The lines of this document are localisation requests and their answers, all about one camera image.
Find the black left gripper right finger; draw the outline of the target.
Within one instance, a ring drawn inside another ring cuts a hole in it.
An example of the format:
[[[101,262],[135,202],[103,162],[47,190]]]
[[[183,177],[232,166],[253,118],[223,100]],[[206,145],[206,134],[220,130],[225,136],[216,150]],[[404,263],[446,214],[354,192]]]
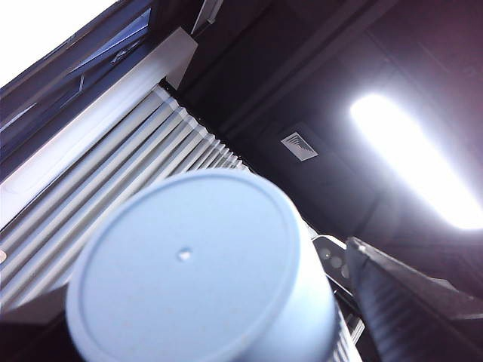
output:
[[[353,296],[383,361],[480,361],[482,300],[357,238],[346,241]]]

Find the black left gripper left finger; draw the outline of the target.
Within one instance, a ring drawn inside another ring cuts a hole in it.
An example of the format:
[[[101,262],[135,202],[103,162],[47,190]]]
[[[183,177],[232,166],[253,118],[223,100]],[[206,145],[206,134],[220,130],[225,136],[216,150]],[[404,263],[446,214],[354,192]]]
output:
[[[2,361],[80,361],[66,313],[66,288],[1,309]]]

